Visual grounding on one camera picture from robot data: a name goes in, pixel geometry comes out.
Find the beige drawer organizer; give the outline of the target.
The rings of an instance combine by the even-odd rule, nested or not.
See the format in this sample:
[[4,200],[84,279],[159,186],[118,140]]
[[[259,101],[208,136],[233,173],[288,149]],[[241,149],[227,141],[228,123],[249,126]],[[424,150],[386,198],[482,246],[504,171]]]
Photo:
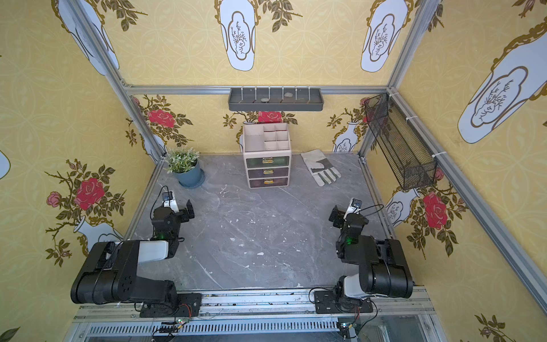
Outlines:
[[287,187],[291,177],[292,149],[286,123],[245,125],[242,155],[251,189]]

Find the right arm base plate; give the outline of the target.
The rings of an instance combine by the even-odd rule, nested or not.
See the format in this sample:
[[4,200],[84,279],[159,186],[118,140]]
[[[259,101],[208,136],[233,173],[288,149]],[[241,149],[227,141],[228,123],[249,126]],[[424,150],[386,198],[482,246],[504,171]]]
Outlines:
[[313,304],[317,314],[360,314],[373,313],[373,305],[369,299],[353,299],[333,290],[313,292]]

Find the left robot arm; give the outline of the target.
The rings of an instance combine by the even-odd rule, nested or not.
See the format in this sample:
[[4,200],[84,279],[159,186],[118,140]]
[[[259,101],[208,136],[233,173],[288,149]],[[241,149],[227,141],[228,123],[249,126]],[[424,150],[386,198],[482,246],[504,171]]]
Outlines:
[[180,226],[193,218],[191,201],[177,212],[160,206],[152,213],[150,239],[94,244],[71,287],[72,302],[95,305],[130,302],[177,308],[174,282],[138,276],[138,266],[173,258],[183,241],[179,236]]

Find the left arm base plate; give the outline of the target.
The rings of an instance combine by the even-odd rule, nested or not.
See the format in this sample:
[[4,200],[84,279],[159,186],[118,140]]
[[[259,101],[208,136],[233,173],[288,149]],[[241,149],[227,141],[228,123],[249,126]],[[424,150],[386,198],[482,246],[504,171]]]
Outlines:
[[197,317],[202,304],[201,293],[178,294],[172,302],[144,303],[140,309],[140,318],[174,318]]

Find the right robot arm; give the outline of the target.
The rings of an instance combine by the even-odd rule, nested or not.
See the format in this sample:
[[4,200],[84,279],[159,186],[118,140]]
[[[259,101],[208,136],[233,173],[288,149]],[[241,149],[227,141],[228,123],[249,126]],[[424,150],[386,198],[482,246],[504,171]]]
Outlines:
[[357,274],[339,279],[334,288],[339,299],[411,297],[414,281],[400,241],[363,235],[369,221],[359,212],[346,213],[334,207],[328,220],[340,229],[337,257],[345,264],[358,266]]

